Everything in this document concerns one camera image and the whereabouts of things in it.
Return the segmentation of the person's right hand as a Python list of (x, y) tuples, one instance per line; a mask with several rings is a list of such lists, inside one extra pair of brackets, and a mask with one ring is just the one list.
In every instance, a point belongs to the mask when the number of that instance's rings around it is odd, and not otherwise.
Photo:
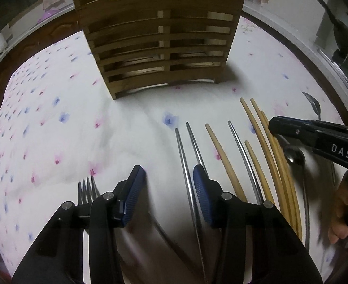
[(348, 237), (348, 224), (343, 219), (348, 215), (348, 171), (344, 173), (334, 196), (333, 212), (328, 229), (328, 237), (331, 244), (337, 243)]

